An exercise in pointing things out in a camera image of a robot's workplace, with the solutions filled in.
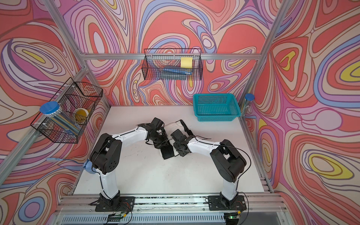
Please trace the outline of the teal plastic basket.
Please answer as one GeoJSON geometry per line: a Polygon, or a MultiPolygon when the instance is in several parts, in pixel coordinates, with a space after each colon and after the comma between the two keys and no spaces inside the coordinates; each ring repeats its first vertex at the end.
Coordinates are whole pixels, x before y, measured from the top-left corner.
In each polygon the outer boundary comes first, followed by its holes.
{"type": "Polygon", "coordinates": [[[194,114],[199,122],[231,122],[242,113],[233,94],[195,94],[194,114]]]}

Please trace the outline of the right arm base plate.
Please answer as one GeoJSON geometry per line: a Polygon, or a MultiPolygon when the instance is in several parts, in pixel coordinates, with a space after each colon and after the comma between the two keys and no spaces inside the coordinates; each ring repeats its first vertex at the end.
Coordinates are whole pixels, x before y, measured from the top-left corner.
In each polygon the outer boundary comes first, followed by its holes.
{"type": "Polygon", "coordinates": [[[240,211],[247,210],[247,202],[244,196],[236,195],[234,199],[228,200],[222,195],[208,196],[206,202],[210,211],[240,211]]]}

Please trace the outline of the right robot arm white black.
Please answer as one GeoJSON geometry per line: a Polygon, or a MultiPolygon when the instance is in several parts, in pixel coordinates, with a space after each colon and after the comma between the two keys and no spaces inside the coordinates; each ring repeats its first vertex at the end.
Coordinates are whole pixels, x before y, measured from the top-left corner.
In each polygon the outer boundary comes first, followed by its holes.
{"type": "Polygon", "coordinates": [[[233,201],[238,195],[238,178],[245,172],[246,159],[227,139],[221,142],[200,140],[196,136],[185,136],[179,129],[171,134],[173,146],[180,156],[197,153],[212,159],[218,173],[223,178],[220,196],[233,201]]]}

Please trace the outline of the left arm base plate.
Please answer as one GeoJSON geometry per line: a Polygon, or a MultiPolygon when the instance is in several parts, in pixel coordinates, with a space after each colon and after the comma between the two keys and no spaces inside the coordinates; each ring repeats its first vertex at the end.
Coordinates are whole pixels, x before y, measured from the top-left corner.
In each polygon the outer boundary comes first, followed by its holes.
{"type": "Polygon", "coordinates": [[[135,205],[135,197],[133,196],[118,196],[109,200],[102,195],[98,199],[96,205],[96,212],[129,212],[132,211],[135,205]]]}

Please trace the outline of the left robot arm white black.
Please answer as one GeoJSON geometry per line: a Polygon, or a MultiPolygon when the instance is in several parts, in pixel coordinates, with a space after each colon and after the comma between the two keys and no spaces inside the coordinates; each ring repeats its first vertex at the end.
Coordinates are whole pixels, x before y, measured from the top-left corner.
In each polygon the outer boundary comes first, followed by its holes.
{"type": "Polygon", "coordinates": [[[160,150],[163,159],[175,156],[164,123],[158,118],[154,118],[150,123],[138,124],[134,129],[124,133],[102,134],[89,158],[93,171],[100,175],[102,199],[112,203],[120,196],[114,170],[119,165],[122,148],[140,141],[145,141],[146,144],[152,141],[151,145],[160,150]]]}

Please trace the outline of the black white checkered pillowcase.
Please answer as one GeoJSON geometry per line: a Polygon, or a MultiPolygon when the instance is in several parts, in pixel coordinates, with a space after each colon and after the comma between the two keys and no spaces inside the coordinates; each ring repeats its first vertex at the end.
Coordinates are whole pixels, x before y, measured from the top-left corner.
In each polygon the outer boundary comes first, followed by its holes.
{"type": "Polygon", "coordinates": [[[161,127],[160,131],[161,134],[167,135],[170,142],[170,146],[160,149],[163,159],[175,157],[173,150],[174,142],[182,142],[187,145],[190,139],[195,137],[183,120],[178,120],[165,127],[161,127]]]}

